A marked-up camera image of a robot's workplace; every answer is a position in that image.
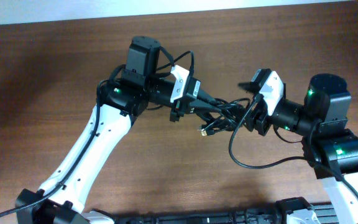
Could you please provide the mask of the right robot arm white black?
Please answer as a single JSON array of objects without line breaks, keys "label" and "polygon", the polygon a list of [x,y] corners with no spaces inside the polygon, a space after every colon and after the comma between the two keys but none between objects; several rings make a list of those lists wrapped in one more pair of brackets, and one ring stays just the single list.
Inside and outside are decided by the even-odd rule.
[{"label": "right robot arm white black", "polygon": [[300,135],[303,159],[322,182],[339,223],[358,223],[358,137],[346,127],[351,94],[345,79],[313,76],[303,104],[286,98],[284,82],[269,69],[238,86],[253,95],[241,123],[261,136],[270,127]]}]

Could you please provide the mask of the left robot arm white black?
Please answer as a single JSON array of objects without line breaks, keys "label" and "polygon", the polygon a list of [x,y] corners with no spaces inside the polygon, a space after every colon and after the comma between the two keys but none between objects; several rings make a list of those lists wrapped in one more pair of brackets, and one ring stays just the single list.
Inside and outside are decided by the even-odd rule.
[{"label": "left robot arm white black", "polygon": [[193,74],[193,67],[176,65],[158,40],[133,37],[126,63],[98,85],[96,106],[66,158],[38,191],[24,189],[18,196],[18,223],[114,223],[106,212],[85,213],[86,199],[110,153],[148,104],[169,107],[172,122],[185,114],[221,112]]}]

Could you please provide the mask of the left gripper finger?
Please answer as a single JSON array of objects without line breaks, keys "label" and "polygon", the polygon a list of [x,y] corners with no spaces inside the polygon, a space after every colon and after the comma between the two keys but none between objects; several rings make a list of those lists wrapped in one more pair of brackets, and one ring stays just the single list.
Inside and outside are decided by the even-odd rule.
[{"label": "left gripper finger", "polygon": [[215,98],[213,98],[211,95],[209,95],[207,92],[205,92],[204,90],[199,90],[198,92],[198,99],[205,101],[207,103],[213,103],[215,102]]},{"label": "left gripper finger", "polygon": [[203,102],[203,101],[193,101],[191,102],[191,109],[193,109],[193,113],[203,114],[203,113],[220,113],[221,109]]}]

